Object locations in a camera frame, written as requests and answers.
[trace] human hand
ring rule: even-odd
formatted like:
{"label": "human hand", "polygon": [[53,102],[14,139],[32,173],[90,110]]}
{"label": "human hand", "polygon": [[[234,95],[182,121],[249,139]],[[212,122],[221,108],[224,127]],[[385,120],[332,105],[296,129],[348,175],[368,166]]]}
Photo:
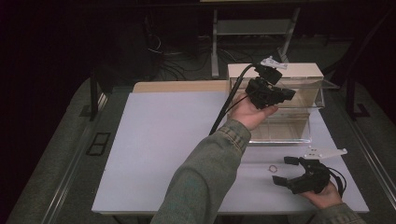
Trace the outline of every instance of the human hand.
{"label": "human hand", "polygon": [[[235,104],[246,96],[246,93],[241,93],[233,103]],[[235,105],[231,112],[231,119],[238,120],[249,130],[253,130],[259,126],[263,120],[274,114],[276,111],[276,105],[270,105],[264,109],[257,109],[256,106],[250,102],[250,98],[246,97]]]}
{"label": "human hand", "polygon": [[332,181],[330,181],[329,184],[319,194],[316,194],[314,191],[308,191],[301,193],[300,195],[308,199],[319,209],[327,208],[343,202],[337,188],[332,183]]}

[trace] white table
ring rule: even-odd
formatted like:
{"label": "white table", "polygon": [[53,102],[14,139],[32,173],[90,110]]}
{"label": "white table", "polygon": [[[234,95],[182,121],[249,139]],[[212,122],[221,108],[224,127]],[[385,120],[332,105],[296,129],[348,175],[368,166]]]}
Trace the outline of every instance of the white table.
{"label": "white table", "polygon": [[[212,88],[213,83],[219,88]],[[204,91],[189,85],[203,84]],[[177,167],[206,137],[224,101],[221,81],[142,83],[130,94],[111,149],[92,211],[104,215],[154,214]],[[312,147],[336,149],[318,111],[311,114]],[[294,178],[302,166],[283,163],[283,157],[304,155],[307,146],[248,147],[220,214],[293,214],[315,209],[306,199],[274,185],[275,175]],[[357,212],[368,207],[341,157],[322,161],[341,172],[347,181],[344,201]]]}

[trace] wire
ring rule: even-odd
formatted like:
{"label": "wire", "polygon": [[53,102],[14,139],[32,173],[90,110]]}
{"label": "wire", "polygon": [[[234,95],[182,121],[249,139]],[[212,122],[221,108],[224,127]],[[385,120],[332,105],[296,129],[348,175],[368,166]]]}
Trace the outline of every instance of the wire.
{"label": "wire", "polygon": [[233,100],[233,97],[235,96],[236,92],[238,91],[239,86],[241,85],[243,76],[253,66],[255,66],[255,65],[254,64],[248,65],[244,69],[244,71],[242,71],[239,78],[236,80],[235,84],[233,85],[233,88],[231,89],[230,95],[228,96],[226,102],[224,103],[222,109],[219,112],[218,118],[216,119],[215,123],[213,124],[212,129],[210,130],[209,135],[214,133],[216,131],[216,129],[219,127],[219,124],[221,123],[222,118],[227,114],[226,111],[227,111],[228,106],[230,105],[231,101]]}
{"label": "wire", "polygon": [[248,95],[244,96],[242,99],[238,100],[235,104],[233,104],[232,106],[230,106],[230,108],[228,108],[225,113],[227,114],[234,106],[236,106],[237,104],[239,104],[241,101],[245,100],[248,97]]}
{"label": "wire", "polygon": [[183,52],[170,52],[170,53],[165,53],[164,56],[172,56],[172,55],[180,55],[183,54]]}
{"label": "wire", "polygon": [[203,69],[205,67],[205,65],[207,63],[207,59],[209,58],[209,55],[210,55],[210,53],[206,54],[204,62],[201,65],[199,65],[198,67],[192,68],[192,69],[186,69],[186,68],[180,66],[179,64],[174,63],[170,60],[165,60],[165,62],[171,63],[171,64],[175,65],[177,68],[180,68],[181,70],[183,70],[183,73],[184,72],[196,72],[196,71],[200,71],[201,69]]}
{"label": "wire", "polygon": [[315,215],[316,215],[316,214],[312,215],[312,216],[305,222],[305,224],[311,223],[311,221],[312,221],[312,219],[314,219]]}
{"label": "wire", "polygon": [[[272,54],[274,54],[274,53],[277,53],[277,49],[279,49],[279,48],[274,49],[273,51],[271,51],[271,52],[268,53],[268,54],[257,54],[257,55],[255,55],[255,53],[256,53],[261,47],[264,46],[264,43],[268,41],[268,38],[266,38],[267,36],[268,36],[268,35],[265,35],[265,36],[263,36],[263,37],[260,37],[260,38],[262,38],[262,40],[258,43],[258,45],[256,45],[257,47],[256,47],[251,53],[247,53],[247,52],[245,52],[245,51],[242,50],[242,49],[240,49],[240,50],[232,49],[232,50],[235,51],[235,52],[239,52],[239,53],[241,53],[241,54],[247,55],[246,57],[235,58],[235,59],[238,60],[238,61],[243,61],[243,60],[245,60],[246,58],[249,58],[250,62],[251,62],[251,63],[254,63],[253,56],[259,56],[259,57],[262,58],[262,57],[265,57],[265,56],[267,56],[267,55],[272,55]],[[222,42],[222,41],[220,41],[220,40],[221,40],[221,39],[218,38],[218,45],[220,45],[220,43]],[[240,46],[239,43],[237,43],[234,39],[230,39],[230,41],[231,41],[231,43],[232,43],[234,46],[236,46],[236,47]]]}
{"label": "wire", "polygon": [[113,218],[114,218],[114,220],[115,220],[117,223],[122,224],[122,222],[121,222],[116,216],[113,216]]}
{"label": "wire", "polygon": [[152,35],[152,36],[155,36],[157,39],[158,39],[158,46],[157,46],[157,48],[156,49],[159,49],[160,48],[160,46],[161,46],[161,39],[157,36],[157,35]]}
{"label": "wire", "polygon": [[227,114],[231,109],[233,109],[234,106],[236,106],[237,104],[239,104],[241,101],[245,100],[247,97],[249,97],[251,94],[253,94],[253,93],[256,92],[256,91],[257,91],[257,90],[252,91],[250,94],[248,94],[248,95],[244,96],[242,99],[238,100],[235,104],[233,104],[232,106],[230,106],[230,108],[228,108],[227,111],[226,111],[225,113]]}
{"label": "wire", "polygon": [[177,74],[176,73],[174,73],[173,71],[171,71],[171,70],[169,70],[169,69],[167,69],[167,68],[165,68],[165,67],[161,67],[164,71],[167,71],[169,74],[171,74],[175,79],[176,79],[176,81],[178,81],[178,76],[177,76]]}
{"label": "wire", "polygon": [[159,54],[163,53],[162,51],[158,51],[158,50],[155,50],[155,49],[148,49],[148,50],[151,51],[151,52],[154,52],[154,53],[159,53]]}
{"label": "wire", "polygon": [[228,52],[228,51],[225,50],[225,49],[219,49],[219,50],[222,50],[222,51],[224,51],[225,53],[227,53],[228,55],[230,55],[230,57],[233,59],[233,61],[236,62],[236,63],[238,63],[238,61],[235,59],[235,57],[234,57],[230,52]]}
{"label": "wire", "polygon": [[163,79],[163,81],[165,81],[165,77],[163,76],[163,73],[164,73],[164,71],[160,71],[160,76],[161,76],[161,78]]}
{"label": "wire", "polygon": [[337,170],[335,170],[335,169],[333,169],[333,168],[331,168],[331,167],[327,167],[327,168],[329,168],[329,170],[335,171],[337,174],[339,174],[341,177],[343,177],[344,186],[343,186],[343,188],[342,188],[342,193],[340,194],[340,196],[343,197],[343,194],[344,194],[344,192],[345,192],[346,189],[347,189],[347,180],[346,180],[346,178],[345,178],[339,171],[337,171]]}
{"label": "wire", "polygon": [[218,59],[220,59],[223,63],[225,63],[225,64],[229,64],[228,62],[226,62],[225,60],[224,60],[224,58],[222,57],[222,55],[221,54],[219,54],[221,51],[219,51],[218,52]]}
{"label": "wire", "polygon": [[167,65],[167,64],[164,64],[164,66],[167,67],[167,68],[172,68],[172,69],[175,70],[181,77],[183,77],[184,80],[187,80],[187,78],[183,75],[183,73],[180,72],[180,71],[178,71],[175,67],[169,66],[169,65]]}

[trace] gray sleeve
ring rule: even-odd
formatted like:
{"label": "gray sleeve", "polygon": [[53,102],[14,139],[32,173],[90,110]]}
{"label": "gray sleeve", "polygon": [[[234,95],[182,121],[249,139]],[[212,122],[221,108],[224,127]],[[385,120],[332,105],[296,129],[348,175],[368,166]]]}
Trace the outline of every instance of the gray sleeve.
{"label": "gray sleeve", "polygon": [[151,223],[213,223],[249,140],[250,131],[236,120],[202,140],[176,170]]}
{"label": "gray sleeve", "polygon": [[366,223],[361,217],[354,212],[346,203],[340,203],[325,209],[318,210],[316,216],[311,222],[312,224],[341,224],[353,223],[363,224]]}

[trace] dark floor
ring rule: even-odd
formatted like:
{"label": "dark floor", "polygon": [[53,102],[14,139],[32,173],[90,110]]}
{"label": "dark floor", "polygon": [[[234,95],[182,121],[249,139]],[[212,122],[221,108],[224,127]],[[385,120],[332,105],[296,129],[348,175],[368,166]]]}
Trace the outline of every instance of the dark floor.
{"label": "dark floor", "polygon": [[[317,63],[324,69],[339,60],[350,43],[325,45],[324,37],[293,39],[288,57],[291,63]],[[254,48],[235,43],[256,43]],[[219,41],[220,78],[226,78],[227,63],[257,62],[268,55],[276,55],[282,40],[273,37],[248,37],[233,41]],[[155,80],[211,79],[210,42],[202,37],[199,57],[186,56],[177,49],[166,52],[162,69]],[[106,217],[91,211],[95,191],[99,186],[106,159],[111,150],[123,106],[131,88],[116,87],[106,94],[106,101],[98,117],[90,122],[84,117],[84,108],[90,104],[89,80],[81,83],[57,131],[37,165],[8,223],[146,223],[146,217]],[[390,223],[396,220],[395,206],[379,181],[383,172],[375,171],[378,163],[370,163],[375,155],[388,172],[392,185],[396,180],[396,128],[387,115],[360,84],[356,103],[367,108],[370,117],[352,121],[345,113],[345,92],[325,91],[326,107],[321,114],[339,148],[347,148],[343,156],[370,212],[361,214],[368,223]],[[110,133],[109,144],[101,157],[87,156],[95,133]],[[283,217],[244,217],[242,223],[285,223]]]}

